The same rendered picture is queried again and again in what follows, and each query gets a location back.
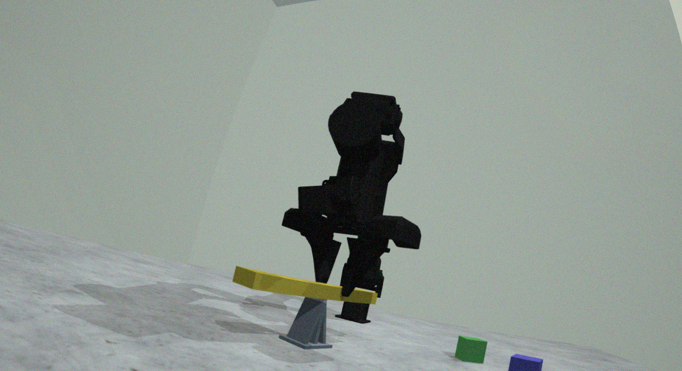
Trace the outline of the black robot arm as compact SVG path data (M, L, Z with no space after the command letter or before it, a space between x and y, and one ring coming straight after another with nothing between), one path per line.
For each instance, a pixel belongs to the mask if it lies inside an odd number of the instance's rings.
M353 92L329 116L329 133L341 156L338 170L353 169L371 173L379 178L378 188L383 191L375 199L372 218L383 214L388 182L398 173L402 164L405 137L399 127L402 112L395 96ZM381 135L393 135L394 142L381 139ZM348 211L348 216L360 217L361 185L358 176L344 176L324 180L321 186L298 187L299 213L313 213L318 219L322 214ZM356 288L375 291L380 298L383 289L383 270L380 257L367 271ZM375 287L376 286L376 287ZM336 318L357 323L366 320L369 304L344 302L341 315Z

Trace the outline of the green cube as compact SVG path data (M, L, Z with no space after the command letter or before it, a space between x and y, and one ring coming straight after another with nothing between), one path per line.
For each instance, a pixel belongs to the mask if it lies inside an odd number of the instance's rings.
M455 357L463 362L483 363L487 341L479 338L458 336Z

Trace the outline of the blue cube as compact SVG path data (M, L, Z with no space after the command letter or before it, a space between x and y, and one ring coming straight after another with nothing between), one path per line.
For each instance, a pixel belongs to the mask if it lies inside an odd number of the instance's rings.
M515 354L510 358L508 371L542 371L543 359Z

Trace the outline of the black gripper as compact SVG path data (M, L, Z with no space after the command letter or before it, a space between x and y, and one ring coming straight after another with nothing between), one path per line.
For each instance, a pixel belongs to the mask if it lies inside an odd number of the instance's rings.
M417 224L402 216L376 215L372 218L375 199L381 198L383 191L378 188L379 178L362 170L342 169L336 176L330 176L332 185L344 176L358 176L361 185L360 217L348 216L348 211L322 214L318 219L313 213L299 213L299 209L289 208L284 212L281 226L307 238L313 251L315 280L327 284L342 243L333 240L335 232L358 235L347 237L349 259L342 284L342 296L349 296L369 268L387 252L389 240L399 248L419 249L421 231Z

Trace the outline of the yellow bar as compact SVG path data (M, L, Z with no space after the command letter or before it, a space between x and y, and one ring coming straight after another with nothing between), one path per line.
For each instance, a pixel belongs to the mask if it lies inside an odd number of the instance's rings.
M234 272L233 282L257 291L365 304L376 304L378 296L375 292L354 289L349 296L344 297L342 286L299 280L238 265Z

